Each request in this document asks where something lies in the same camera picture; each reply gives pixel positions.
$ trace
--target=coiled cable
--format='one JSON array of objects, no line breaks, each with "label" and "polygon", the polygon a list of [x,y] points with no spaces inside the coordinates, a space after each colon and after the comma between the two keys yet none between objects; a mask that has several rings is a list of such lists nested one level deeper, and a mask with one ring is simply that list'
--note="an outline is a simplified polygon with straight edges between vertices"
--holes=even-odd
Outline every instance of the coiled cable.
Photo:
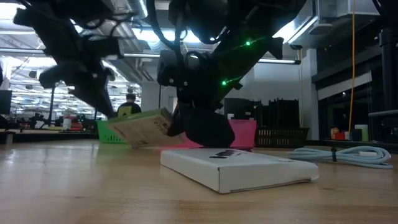
[{"label": "coiled cable", "polygon": [[385,163],[391,155],[380,147],[358,146],[337,152],[300,148],[289,153],[289,159],[301,161],[333,161],[333,157],[335,157],[335,162],[345,162],[356,166],[376,169],[394,168],[393,165]]}]

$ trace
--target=wooden table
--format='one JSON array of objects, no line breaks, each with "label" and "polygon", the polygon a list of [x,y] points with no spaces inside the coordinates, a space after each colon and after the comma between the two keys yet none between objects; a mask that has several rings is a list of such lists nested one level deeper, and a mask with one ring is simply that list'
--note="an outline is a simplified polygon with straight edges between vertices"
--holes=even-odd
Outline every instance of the wooden table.
[{"label": "wooden table", "polygon": [[398,223],[396,168],[319,164],[312,184],[219,195],[159,155],[95,141],[3,148],[0,223]]}]

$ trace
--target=man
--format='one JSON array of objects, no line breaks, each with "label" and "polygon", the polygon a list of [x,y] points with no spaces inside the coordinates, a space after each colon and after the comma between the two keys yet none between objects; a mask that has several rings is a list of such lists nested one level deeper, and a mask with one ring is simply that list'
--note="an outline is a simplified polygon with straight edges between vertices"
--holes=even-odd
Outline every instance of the man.
[{"label": "man", "polygon": [[118,108],[118,116],[125,116],[134,113],[141,113],[141,108],[135,103],[135,94],[129,93],[126,95],[126,101]]}]

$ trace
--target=pink bin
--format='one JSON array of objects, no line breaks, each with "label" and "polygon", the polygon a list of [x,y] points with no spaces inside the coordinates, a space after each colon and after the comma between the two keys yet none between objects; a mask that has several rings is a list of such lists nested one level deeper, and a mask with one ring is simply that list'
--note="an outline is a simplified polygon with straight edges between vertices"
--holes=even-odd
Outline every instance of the pink bin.
[{"label": "pink bin", "polygon": [[[232,130],[235,133],[235,141],[232,143],[231,148],[250,150],[254,147],[254,139],[256,137],[257,121],[251,120],[236,120],[229,121]],[[201,145],[189,140],[185,135],[185,142],[176,146],[167,148],[198,148]]]}]

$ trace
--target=green basket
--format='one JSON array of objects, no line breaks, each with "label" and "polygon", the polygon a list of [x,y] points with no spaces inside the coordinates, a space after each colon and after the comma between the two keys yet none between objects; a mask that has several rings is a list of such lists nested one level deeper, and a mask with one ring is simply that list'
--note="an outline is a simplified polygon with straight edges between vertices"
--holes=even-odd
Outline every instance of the green basket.
[{"label": "green basket", "polygon": [[100,143],[105,144],[125,144],[118,135],[108,128],[107,121],[97,121],[98,135]]}]

